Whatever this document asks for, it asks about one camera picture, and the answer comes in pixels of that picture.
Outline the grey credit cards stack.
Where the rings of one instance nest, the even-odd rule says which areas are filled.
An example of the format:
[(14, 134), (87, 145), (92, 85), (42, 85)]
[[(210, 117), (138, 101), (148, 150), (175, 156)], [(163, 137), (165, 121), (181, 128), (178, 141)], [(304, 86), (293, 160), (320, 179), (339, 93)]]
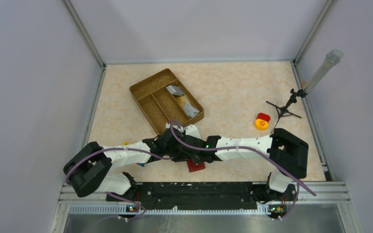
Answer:
[(174, 96), (184, 96), (185, 92), (178, 86), (168, 85), (166, 89)]

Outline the red leather card holder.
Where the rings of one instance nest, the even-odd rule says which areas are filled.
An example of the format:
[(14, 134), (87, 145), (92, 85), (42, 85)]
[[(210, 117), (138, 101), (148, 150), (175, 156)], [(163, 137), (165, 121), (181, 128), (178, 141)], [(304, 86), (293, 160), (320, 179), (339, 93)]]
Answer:
[(204, 163), (196, 164), (192, 160), (187, 160), (187, 166), (189, 173), (204, 170), (206, 168)]

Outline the gold cards in tray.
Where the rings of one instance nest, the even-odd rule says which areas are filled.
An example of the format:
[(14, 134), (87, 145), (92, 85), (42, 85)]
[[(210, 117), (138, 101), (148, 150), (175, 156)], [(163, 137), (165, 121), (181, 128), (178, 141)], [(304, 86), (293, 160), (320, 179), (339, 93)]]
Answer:
[(176, 100), (190, 118), (196, 117), (200, 113), (200, 111), (197, 108), (192, 106), (191, 102), (189, 101), (186, 95), (177, 96)]

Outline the black mini tripod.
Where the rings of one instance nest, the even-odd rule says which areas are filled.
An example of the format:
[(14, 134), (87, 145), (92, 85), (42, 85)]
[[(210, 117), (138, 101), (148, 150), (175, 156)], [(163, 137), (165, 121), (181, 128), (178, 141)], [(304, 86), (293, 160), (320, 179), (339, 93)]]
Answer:
[(276, 124), (275, 124), (275, 126), (273, 127), (271, 133), (274, 131), (274, 129), (275, 129), (276, 126), (278, 125), (280, 119), (282, 119), (282, 118), (284, 118), (284, 117), (294, 116), (294, 117), (296, 117), (296, 118), (302, 118), (301, 116), (299, 116), (299, 115), (297, 115), (297, 114), (291, 112), (291, 111), (289, 110), (289, 107), (290, 107), (292, 104), (297, 103), (297, 98), (298, 98), (298, 97), (301, 98), (301, 99), (302, 99), (302, 98), (305, 98), (305, 97), (308, 95), (308, 93), (305, 92), (303, 89), (299, 89), (299, 90), (296, 91), (296, 92), (295, 92), (294, 89), (291, 89), (290, 93), (291, 93), (291, 96), (290, 96), (289, 100), (287, 101), (287, 103), (286, 103), (284, 106), (281, 106), (281, 107), (280, 107), (280, 106), (278, 106), (278, 105), (276, 105), (276, 104), (273, 104), (273, 103), (270, 102), (270, 101), (266, 101), (267, 104), (269, 104), (269, 105), (271, 105), (271, 106), (273, 106), (273, 107), (275, 108), (275, 110), (276, 110), (276, 112), (277, 112), (277, 114), (278, 114), (278, 119), (277, 119)]

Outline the yellow red blue toy block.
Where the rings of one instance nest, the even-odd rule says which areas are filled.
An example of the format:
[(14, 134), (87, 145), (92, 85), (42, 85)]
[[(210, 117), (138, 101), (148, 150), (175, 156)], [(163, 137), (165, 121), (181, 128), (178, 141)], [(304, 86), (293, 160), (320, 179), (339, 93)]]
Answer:
[[(124, 142), (122, 143), (122, 145), (129, 145), (129, 144), (130, 144), (130, 143), (127, 142), (127, 141), (124, 141)], [(138, 163), (138, 165), (141, 166), (141, 167), (144, 167), (144, 166), (145, 166), (144, 163)]]

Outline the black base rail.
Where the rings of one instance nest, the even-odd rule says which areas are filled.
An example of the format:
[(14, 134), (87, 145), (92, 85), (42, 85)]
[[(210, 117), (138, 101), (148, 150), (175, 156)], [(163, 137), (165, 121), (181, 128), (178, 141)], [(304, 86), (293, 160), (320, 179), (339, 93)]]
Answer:
[(255, 210), (270, 201), (293, 201), (295, 185), (283, 193), (273, 191), (265, 183), (192, 182), (137, 184), (123, 198), (139, 201), (147, 210)]

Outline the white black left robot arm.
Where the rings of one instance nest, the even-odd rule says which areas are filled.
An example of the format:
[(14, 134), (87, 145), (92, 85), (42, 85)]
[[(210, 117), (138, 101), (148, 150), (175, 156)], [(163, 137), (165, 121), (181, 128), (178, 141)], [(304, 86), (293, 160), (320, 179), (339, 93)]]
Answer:
[(64, 166), (66, 183), (80, 198), (94, 192), (110, 192), (132, 200), (136, 196), (135, 181), (124, 172), (114, 173), (114, 169), (173, 159), (170, 152), (177, 143), (174, 136), (181, 137), (183, 132), (182, 125), (171, 120), (162, 134), (134, 144), (102, 147), (96, 141), (90, 142)]

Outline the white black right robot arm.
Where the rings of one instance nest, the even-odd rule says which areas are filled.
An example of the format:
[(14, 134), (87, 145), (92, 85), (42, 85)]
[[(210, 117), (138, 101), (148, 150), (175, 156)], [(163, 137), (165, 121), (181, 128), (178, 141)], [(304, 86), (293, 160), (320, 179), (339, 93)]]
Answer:
[(175, 139), (182, 145), (188, 147), (188, 148), (191, 148), (193, 150), (200, 150), (200, 151), (219, 151), (219, 150), (232, 150), (232, 149), (235, 149), (237, 152), (239, 152), (240, 149), (243, 149), (243, 150), (250, 150), (254, 153), (257, 153), (258, 155), (260, 155), (261, 157), (263, 157), (264, 159), (266, 159), (268, 162), (270, 162), (272, 165), (274, 165), (278, 170), (280, 170), (282, 173), (284, 173), (286, 176), (290, 177), (293, 181), (295, 181), (298, 185), (302, 186), (308, 193), (310, 193), (311, 195), (313, 196), (316, 196), (317, 194), (312, 191), (304, 182), (302, 182), (300, 179), (296, 178), (295, 176), (293, 176), (292, 174), (290, 174), (287, 170), (285, 170), (283, 167), (281, 167), (278, 163), (276, 163), (275, 161), (273, 161), (270, 157), (267, 157), (266, 154), (262, 153), (261, 151), (259, 151), (257, 148), (254, 148), (254, 147), (248, 147), (248, 146), (240, 146), (240, 145), (237, 145), (237, 146), (234, 146), (234, 147), (219, 147), (219, 148), (199, 148), (199, 147), (195, 147), (195, 146), (192, 146), (192, 145), (189, 145), (185, 142), (183, 142), (174, 132), (174, 125), (175, 124), (172, 124), (172, 123), (169, 123), (169, 129), (171, 131), (171, 133), (173, 134), (173, 136), (175, 137)]

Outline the brown woven divided tray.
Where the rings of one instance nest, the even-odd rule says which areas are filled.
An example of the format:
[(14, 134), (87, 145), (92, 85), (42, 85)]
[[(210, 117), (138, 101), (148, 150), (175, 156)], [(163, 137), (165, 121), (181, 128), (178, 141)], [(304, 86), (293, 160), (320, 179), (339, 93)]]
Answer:
[[(176, 97), (167, 90), (169, 85), (185, 92), (190, 105), (198, 110), (195, 116), (187, 114)], [(170, 120), (187, 126), (204, 118), (204, 108), (169, 68), (130, 86), (129, 91), (156, 134), (162, 134)]]

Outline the yellow red emergency stop button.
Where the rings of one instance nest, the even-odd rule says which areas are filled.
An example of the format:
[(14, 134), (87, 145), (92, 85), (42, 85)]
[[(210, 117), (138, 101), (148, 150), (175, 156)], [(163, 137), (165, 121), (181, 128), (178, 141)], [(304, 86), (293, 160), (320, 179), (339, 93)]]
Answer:
[(256, 116), (254, 127), (260, 131), (264, 131), (268, 128), (270, 120), (271, 120), (271, 117), (268, 114), (259, 113)]

